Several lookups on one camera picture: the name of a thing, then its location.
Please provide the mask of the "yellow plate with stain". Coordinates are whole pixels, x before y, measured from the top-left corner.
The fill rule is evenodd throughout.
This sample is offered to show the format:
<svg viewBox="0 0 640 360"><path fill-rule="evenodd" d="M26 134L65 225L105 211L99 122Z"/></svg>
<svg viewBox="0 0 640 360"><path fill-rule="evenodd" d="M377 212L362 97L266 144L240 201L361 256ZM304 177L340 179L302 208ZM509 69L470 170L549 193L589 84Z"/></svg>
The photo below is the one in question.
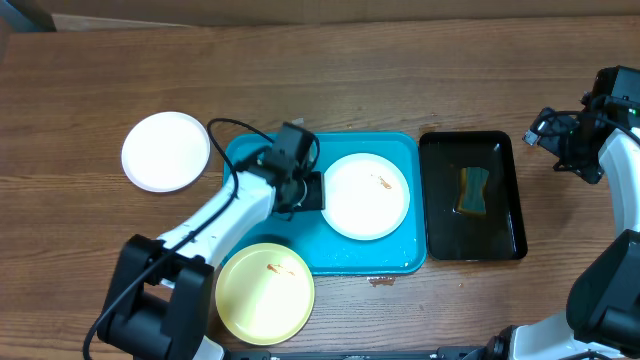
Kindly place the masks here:
<svg viewBox="0 0 640 360"><path fill-rule="evenodd" d="M239 340L274 345L297 334L314 306L315 285L303 259L274 243L246 247L223 266L215 289L216 309Z"/></svg>

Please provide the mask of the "yellow green sponge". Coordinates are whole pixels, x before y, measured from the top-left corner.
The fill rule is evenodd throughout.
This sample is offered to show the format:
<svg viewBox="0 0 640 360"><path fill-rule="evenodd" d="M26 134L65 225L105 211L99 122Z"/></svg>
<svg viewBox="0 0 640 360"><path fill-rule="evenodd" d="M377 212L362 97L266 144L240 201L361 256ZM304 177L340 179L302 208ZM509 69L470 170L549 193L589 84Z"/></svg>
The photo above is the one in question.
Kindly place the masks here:
<svg viewBox="0 0 640 360"><path fill-rule="evenodd" d="M465 167L459 172L459 196L455 211L464 215L486 214L485 189L489 171L482 167Z"/></svg>

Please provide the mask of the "white plate with red stain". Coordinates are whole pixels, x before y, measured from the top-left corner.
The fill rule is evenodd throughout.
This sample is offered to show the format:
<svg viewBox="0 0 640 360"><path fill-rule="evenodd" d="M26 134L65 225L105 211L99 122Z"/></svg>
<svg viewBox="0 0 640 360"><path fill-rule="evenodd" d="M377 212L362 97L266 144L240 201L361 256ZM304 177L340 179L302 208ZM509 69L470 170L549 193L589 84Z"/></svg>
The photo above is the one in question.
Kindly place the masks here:
<svg viewBox="0 0 640 360"><path fill-rule="evenodd" d="M201 122L185 113L167 111L150 115L131 129L121 149L121 164L137 187L168 193L196 181L210 152Z"/></svg>

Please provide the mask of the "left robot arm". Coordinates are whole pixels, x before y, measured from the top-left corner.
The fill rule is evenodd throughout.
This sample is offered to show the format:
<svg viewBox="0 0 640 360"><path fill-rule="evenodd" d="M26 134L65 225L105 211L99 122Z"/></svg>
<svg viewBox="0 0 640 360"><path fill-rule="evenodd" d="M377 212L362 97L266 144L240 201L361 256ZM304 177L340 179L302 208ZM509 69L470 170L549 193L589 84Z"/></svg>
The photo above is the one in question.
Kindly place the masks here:
<svg viewBox="0 0 640 360"><path fill-rule="evenodd" d="M83 346L99 338L136 359L224 358L224 348L206 336L215 268L272 213L322 207L321 173L297 161L233 167L191 218L157 239L135 235L125 243Z"/></svg>

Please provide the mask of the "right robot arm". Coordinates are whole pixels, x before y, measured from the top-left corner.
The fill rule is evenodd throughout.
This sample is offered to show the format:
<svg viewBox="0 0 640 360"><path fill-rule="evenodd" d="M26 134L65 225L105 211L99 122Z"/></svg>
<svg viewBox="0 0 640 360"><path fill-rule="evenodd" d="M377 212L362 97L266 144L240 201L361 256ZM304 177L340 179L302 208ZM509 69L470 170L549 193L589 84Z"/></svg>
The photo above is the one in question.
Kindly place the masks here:
<svg viewBox="0 0 640 360"><path fill-rule="evenodd" d="M543 109L525 143L557 156L557 172L607 178L615 239L578 277L566 309L509 326L469 359L616 359L639 356L639 72L598 71L580 111Z"/></svg>

